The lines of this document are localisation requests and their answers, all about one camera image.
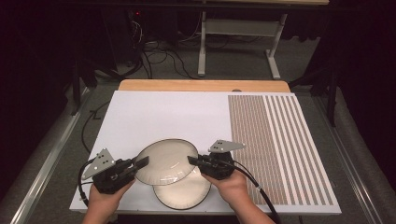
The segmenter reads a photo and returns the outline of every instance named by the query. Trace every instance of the human hand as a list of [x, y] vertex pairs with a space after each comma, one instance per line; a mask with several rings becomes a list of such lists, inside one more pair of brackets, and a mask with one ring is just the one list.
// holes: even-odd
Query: human hand
[[274, 224], [248, 196], [247, 178], [235, 170], [227, 179], [217, 180], [202, 174], [210, 183], [216, 186], [222, 199], [235, 211], [240, 223]]
[[114, 194], [100, 193], [94, 184], [91, 185], [87, 214], [83, 224], [107, 223], [117, 210], [124, 193], [132, 186], [135, 179]]
[[202, 176], [218, 188], [222, 199], [231, 207], [245, 200], [250, 201], [247, 178], [241, 172], [235, 170], [230, 177], [222, 180], [204, 174]]

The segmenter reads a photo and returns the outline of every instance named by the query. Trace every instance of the cable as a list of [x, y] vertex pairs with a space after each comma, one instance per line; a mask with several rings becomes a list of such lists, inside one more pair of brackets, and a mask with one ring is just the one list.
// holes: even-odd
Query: cable
[[189, 41], [189, 40], [194, 39], [194, 38], [196, 38], [196, 37], [198, 37], [198, 36], [201, 36], [201, 35], [194, 36], [194, 35], [197, 33], [197, 31], [198, 31], [201, 18], [202, 18], [202, 13], [199, 13], [199, 18], [198, 18], [197, 25], [196, 25], [196, 27], [195, 27], [195, 31], [194, 31], [194, 32], [192, 33], [192, 35], [191, 35], [190, 37], [188, 37], [187, 39], [179, 40], [179, 41], [178, 41], [179, 43], [185, 42], [185, 41]]
[[300, 224], [304, 224], [302, 216], [298, 216], [298, 220], [299, 220]]
[[80, 197], [81, 197], [81, 200], [85, 203], [85, 205], [87, 205], [87, 207], [88, 207], [89, 201], [88, 201], [88, 199], [87, 199], [87, 195], [85, 195], [85, 192], [84, 192], [84, 190], [82, 189], [82, 183], [81, 183], [82, 181], [81, 181], [81, 178], [82, 178], [82, 173], [84, 173], [85, 167], [86, 167], [87, 165], [91, 164], [94, 160], [95, 160], [95, 158], [93, 158], [93, 159], [91, 159], [91, 160], [89, 160], [89, 161], [86, 161], [86, 162], [81, 166], [81, 168], [79, 169], [79, 172], [78, 172], [78, 191], [79, 191], [79, 195], [80, 195]]
[[89, 116], [89, 117], [87, 118], [87, 120], [85, 121], [84, 126], [82, 126], [82, 130], [81, 130], [81, 142], [82, 142], [82, 145], [84, 146], [85, 150], [88, 152], [88, 154], [91, 154], [91, 151], [89, 150], [89, 148], [88, 148], [88, 146], [87, 146], [87, 144], [85, 143], [85, 140], [84, 140], [85, 128], [87, 127], [88, 121], [90, 121], [90, 119], [91, 119], [92, 117], [93, 117], [93, 119], [100, 119], [100, 118], [97, 118], [97, 117], [96, 117], [96, 114], [97, 114], [97, 112], [98, 112], [102, 107], [104, 107], [104, 106], [107, 105], [108, 103], [110, 103], [110, 101], [105, 102], [104, 104], [100, 105], [100, 106], [99, 106], [97, 109], [95, 109], [95, 110], [91, 110], [91, 111], [90, 111], [90, 112], [91, 112], [90, 116]]
[[171, 52], [173, 52], [173, 53], [177, 56], [177, 58], [180, 60], [180, 62], [181, 62], [181, 67], [183, 68], [183, 71], [187, 74], [187, 77], [189, 77], [189, 78], [191, 78], [191, 79], [200, 79], [200, 78], [198, 78], [198, 77], [192, 77], [192, 76], [189, 74], [189, 72], [186, 70], [186, 67], [184, 66], [183, 60], [180, 58], [180, 56], [179, 56], [174, 50], [172, 50], [172, 49], [168, 49], [168, 50], [171, 51]]
[[150, 61], [149, 61], [149, 57], [148, 57], [148, 55], [146, 54], [145, 51], [143, 51], [143, 55], [145, 55], [146, 61], [148, 62], [148, 69], [149, 69], [148, 79], [152, 79], [152, 70], [151, 70], [151, 63], [150, 63]]

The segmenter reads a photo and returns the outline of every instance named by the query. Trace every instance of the table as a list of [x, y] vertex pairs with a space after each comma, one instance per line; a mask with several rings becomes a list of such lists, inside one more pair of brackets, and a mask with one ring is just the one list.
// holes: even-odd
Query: table
[[[313, 5], [321, 6], [328, 5], [329, 0], [203, 0], [206, 2], [225, 2], [225, 3], [259, 3], [259, 4], [282, 4], [282, 5]], [[201, 47], [198, 61], [198, 76], [205, 76], [206, 64], [206, 50], [205, 40], [206, 34], [217, 35], [258, 35], [271, 36], [273, 44], [270, 49], [267, 49], [265, 56], [270, 65], [273, 79], [280, 79], [280, 74], [276, 66], [275, 53], [282, 35], [283, 27], [285, 26], [287, 14], [282, 14], [279, 21], [238, 21], [238, 20], [224, 20], [224, 19], [207, 19], [206, 12], [202, 12], [201, 22]]]
[[[252, 99], [253, 102], [245, 101], [245, 105], [238, 107], [238, 104], [244, 104], [244, 100], [240, 101], [240, 99]], [[273, 100], [277, 101], [276, 106], [270, 105]], [[277, 120], [280, 116], [293, 117], [292, 111], [299, 121], [294, 124], [296, 119], [285, 120], [285, 123], [281, 124], [283, 131], [274, 121], [267, 123], [276, 134], [263, 131], [264, 128], [257, 131], [259, 122], [253, 119], [250, 120], [255, 123], [253, 125], [246, 126], [241, 123], [238, 116], [262, 119], [263, 113], [258, 113], [259, 108], [254, 107], [246, 115], [240, 113], [239, 108], [253, 108], [263, 105], [262, 103], [268, 104], [266, 107], [269, 111], [273, 111], [269, 112], [268, 120]], [[310, 139], [310, 133], [306, 127], [300, 127], [304, 126], [302, 112], [298, 110], [298, 106], [287, 109], [287, 104], [298, 103], [284, 81], [124, 80], [107, 110], [91, 158], [104, 147], [109, 149], [115, 160], [132, 158], [156, 140], [173, 137], [192, 142], [200, 154], [206, 154], [207, 147], [217, 139], [236, 140], [247, 143], [247, 148], [245, 151], [235, 152], [234, 158], [245, 164], [259, 182], [265, 182], [262, 187], [269, 190], [267, 194], [273, 198], [273, 204], [279, 214], [340, 214], [341, 210]], [[284, 112], [279, 113], [278, 116], [275, 110], [281, 107]], [[301, 142], [298, 142], [300, 138], [293, 137], [295, 134], [286, 131], [286, 126], [283, 125], [290, 126], [290, 130], [304, 131]], [[238, 128], [230, 127], [244, 127], [244, 134], [238, 133]], [[251, 136], [254, 134], [259, 135], [256, 138], [260, 141], [262, 140], [260, 136], [272, 138], [270, 135], [278, 140], [273, 141], [268, 138], [266, 143], [262, 142], [248, 149], [249, 146], [256, 144], [253, 143], [256, 140], [251, 141]], [[290, 139], [284, 139], [286, 135], [289, 135]], [[301, 145], [301, 147], [305, 145], [304, 148], [310, 149], [301, 148], [296, 151], [292, 145]], [[260, 150], [252, 154], [250, 150], [257, 148]], [[259, 165], [253, 164], [246, 155], [254, 155], [265, 162]], [[274, 161], [279, 162], [280, 165], [276, 166]], [[298, 174], [303, 173], [303, 169], [306, 170], [306, 175]], [[271, 174], [265, 173], [259, 176], [262, 172], [271, 172]], [[85, 191], [89, 190], [89, 185], [83, 187]], [[269, 208], [257, 196], [254, 188], [249, 187], [249, 194], [260, 209], [269, 212]], [[86, 207], [78, 198], [79, 194], [76, 192], [70, 209], [85, 212]], [[229, 215], [233, 210], [220, 198], [216, 188], [212, 188], [207, 197], [196, 207], [183, 211], [173, 210], [158, 201], [151, 186], [136, 181], [132, 190], [129, 190], [121, 200], [118, 212], [156, 215]]]

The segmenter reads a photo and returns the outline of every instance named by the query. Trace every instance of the clear plate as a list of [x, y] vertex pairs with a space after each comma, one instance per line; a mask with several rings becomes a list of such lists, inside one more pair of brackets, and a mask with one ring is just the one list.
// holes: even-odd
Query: clear plate
[[188, 156], [198, 158], [196, 147], [182, 139], [166, 139], [143, 149], [136, 160], [149, 158], [147, 166], [140, 169], [136, 178], [148, 185], [173, 184], [191, 173], [195, 166]]
[[210, 191], [210, 182], [201, 176], [198, 167], [183, 180], [166, 186], [153, 186], [155, 195], [164, 205], [176, 209], [193, 208], [204, 200]]

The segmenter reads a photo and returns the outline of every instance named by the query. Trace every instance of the white table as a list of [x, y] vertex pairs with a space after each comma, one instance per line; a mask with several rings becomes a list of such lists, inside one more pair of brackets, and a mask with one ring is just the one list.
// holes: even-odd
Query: white table
[[[276, 138], [283, 139], [276, 141], [276, 146], [272, 147], [272, 156], [268, 156], [269, 154], [267, 156], [264, 155], [265, 158], [274, 158], [274, 160], [277, 160], [276, 157], [288, 157], [286, 160], [280, 160], [279, 164], [281, 165], [279, 165], [279, 168], [276, 168], [276, 170], [281, 172], [281, 175], [278, 176], [279, 178], [266, 179], [264, 181], [263, 178], [270, 175], [260, 175], [267, 171], [272, 171], [273, 168], [271, 167], [275, 166], [266, 166], [270, 164], [270, 162], [266, 161], [260, 165], [263, 168], [257, 170], [255, 167], [257, 168], [258, 166], [253, 163], [250, 164], [251, 160], [244, 157], [244, 155], [251, 155], [251, 149], [257, 149], [257, 147], [250, 147], [249, 149], [249, 146], [253, 146], [255, 140], [248, 140], [248, 137], [256, 133], [255, 129], [249, 130], [253, 127], [251, 125], [244, 126], [242, 124], [245, 127], [244, 133], [249, 133], [247, 139], [244, 140], [247, 141], [247, 151], [235, 152], [234, 157], [247, 165], [247, 167], [250, 166], [252, 169], [255, 169], [251, 170], [251, 172], [257, 175], [256, 178], [259, 182], [264, 184], [264, 189], [268, 187], [267, 194], [272, 198], [276, 211], [279, 214], [340, 214], [341, 210], [338, 202], [332, 192], [329, 179], [318, 157], [318, 152], [306, 127], [301, 108], [293, 93], [188, 91], [197, 87], [198, 89], [202, 88], [204, 84], [211, 86], [215, 83], [220, 85], [222, 82], [224, 82], [223, 87], [231, 87], [231, 90], [234, 89], [238, 82], [241, 82], [242, 87], [246, 87], [247, 83], [266, 84], [263, 85], [264, 88], [265, 86], [271, 88], [271, 83], [279, 87], [286, 84], [281, 81], [152, 80], [151, 82], [151, 80], [129, 80], [129, 82], [121, 84], [120, 89], [136, 89], [137, 91], [115, 92], [92, 149], [90, 159], [103, 148], [107, 148], [115, 160], [130, 159], [136, 156], [146, 146], [167, 138], [187, 140], [198, 148], [200, 154], [207, 154], [207, 149], [217, 139], [239, 141], [242, 138], [244, 140], [244, 135], [238, 134], [238, 129], [232, 128], [233, 124], [238, 124], [239, 122], [233, 114], [242, 116], [242, 118], [248, 117], [250, 115], [244, 114], [245, 112], [235, 113], [235, 111], [239, 111], [238, 108], [247, 108], [247, 106], [249, 108], [255, 108], [253, 105], [256, 105], [256, 103], [253, 101], [254, 104], [250, 105], [249, 101], [247, 101], [247, 105], [237, 106], [235, 107], [236, 110], [232, 109], [230, 106], [239, 102], [238, 97], [248, 97], [248, 99], [270, 97], [268, 99], [275, 99], [278, 103], [274, 103], [276, 106], [267, 106], [269, 120], [280, 119], [280, 115], [297, 118], [289, 119], [287, 122], [278, 120], [270, 125], [271, 128], [267, 129], [267, 135], [272, 135], [271, 138], [274, 140]], [[165, 89], [169, 89], [169, 86], [176, 85], [184, 91], [141, 91], [141, 89], [158, 89], [155, 86], [159, 83], [162, 83]], [[264, 101], [260, 99], [258, 101], [259, 105], [263, 105], [262, 102]], [[287, 108], [287, 104], [280, 103], [283, 100], [287, 100], [294, 105], [291, 108]], [[263, 114], [256, 113], [257, 111], [255, 109], [253, 109], [253, 112], [253, 114], [257, 115]], [[291, 130], [291, 126], [294, 130], [305, 132], [304, 137], [301, 139], [296, 137], [284, 139], [285, 136], [296, 136], [296, 134], [285, 133]], [[297, 154], [290, 154], [288, 156], [288, 151], [300, 153], [300, 156]], [[302, 172], [302, 167], [308, 168], [307, 164], [315, 167], [312, 167], [306, 173]], [[89, 185], [84, 185], [83, 187], [86, 192], [89, 192]], [[276, 196], [275, 191], [285, 192], [285, 196]], [[250, 189], [249, 193], [260, 209], [270, 212], [267, 205], [262, 204], [260, 198], [256, 197], [255, 189]], [[76, 191], [70, 209], [79, 212], [85, 212], [87, 209], [85, 204], [79, 200], [78, 191]], [[212, 187], [207, 197], [196, 207], [184, 211], [173, 210], [158, 201], [152, 186], [136, 181], [120, 201], [118, 213], [228, 215], [232, 214], [233, 210], [220, 198], [218, 190], [215, 187]]]

